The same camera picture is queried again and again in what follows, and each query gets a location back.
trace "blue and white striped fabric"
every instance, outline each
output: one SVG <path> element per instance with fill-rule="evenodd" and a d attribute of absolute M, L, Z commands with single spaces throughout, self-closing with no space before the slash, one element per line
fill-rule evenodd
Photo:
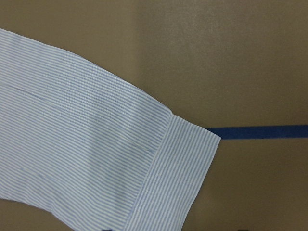
<path fill-rule="evenodd" d="M 86 59 L 0 29 L 0 198 L 76 231 L 180 231 L 219 141 Z"/>

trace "blue tape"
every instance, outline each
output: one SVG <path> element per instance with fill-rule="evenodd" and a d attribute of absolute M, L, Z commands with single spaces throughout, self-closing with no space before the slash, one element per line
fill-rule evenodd
<path fill-rule="evenodd" d="M 206 128 L 224 140 L 308 137 L 308 125 Z"/>

